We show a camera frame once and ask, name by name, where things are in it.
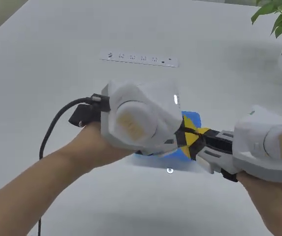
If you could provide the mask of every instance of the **wrist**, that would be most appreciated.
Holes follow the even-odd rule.
[[[77,175],[84,175],[94,169],[93,163],[89,160],[84,162],[83,157],[68,146],[57,150],[53,155],[60,158]]]

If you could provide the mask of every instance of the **gray plastic part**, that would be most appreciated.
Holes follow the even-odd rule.
[[[233,131],[226,131],[223,130],[222,132],[216,135],[217,138],[227,139],[229,141],[233,141],[234,139],[234,132]]]
[[[216,151],[209,147],[204,147],[199,153],[198,156],[206,160],[210,165],[213,171],[219,172],[223,168],[230,174],[238,173],[240,170],[235,168],[233,165],[233,155],[226,154],[220,151]]]

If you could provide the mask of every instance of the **person's left hand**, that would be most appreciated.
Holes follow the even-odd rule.
[[[100,134],[100,123],[94,122],[84,127],[69,144],[58,152],[71,157],[76,164],[88,172],[96,167],[118,161],[135,151],[111,146]]]

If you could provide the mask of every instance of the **led light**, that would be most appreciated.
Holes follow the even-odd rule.
[[[174,101],[175,101],[175,104],[178,104],[178,97],[177,97],[177,95],[174,95]]]

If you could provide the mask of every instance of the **hand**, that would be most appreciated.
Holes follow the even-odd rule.
[[[100,123],[94,122],[82,131],[69,144],[58,150],[69,156],[84,172],[118,161],[133,154],[133,150],[125,150],[111,146],[100,134]]]
[[[282,183],[267,182],[245,172],[237,174],[268,230],[282,236]]]

